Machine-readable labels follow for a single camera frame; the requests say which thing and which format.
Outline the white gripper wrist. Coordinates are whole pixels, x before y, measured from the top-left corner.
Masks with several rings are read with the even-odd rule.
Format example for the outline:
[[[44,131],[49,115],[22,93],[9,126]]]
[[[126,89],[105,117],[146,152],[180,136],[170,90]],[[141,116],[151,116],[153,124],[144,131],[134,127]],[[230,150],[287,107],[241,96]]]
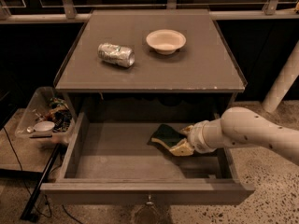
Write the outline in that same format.
[[[179,132],[185,136],[176,145],[170,148],[174,156],[191,156],[194,151],[200,154],[212,153],[215,148],[209,147],[204,138],[204,128],[209,124],[208,120],[195,123],[182,128]]]

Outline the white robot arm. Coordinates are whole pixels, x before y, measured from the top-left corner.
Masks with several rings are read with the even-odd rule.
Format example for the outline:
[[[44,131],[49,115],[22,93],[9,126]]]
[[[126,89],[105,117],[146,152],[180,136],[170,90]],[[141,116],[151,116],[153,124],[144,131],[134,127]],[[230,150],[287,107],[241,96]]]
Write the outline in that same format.
[[[278,126],[244,107],[231,107],[219,119],[195,123],[181,132],[185,138],[169,149],[175,156],[256,145],[299,164],[299,131]]]

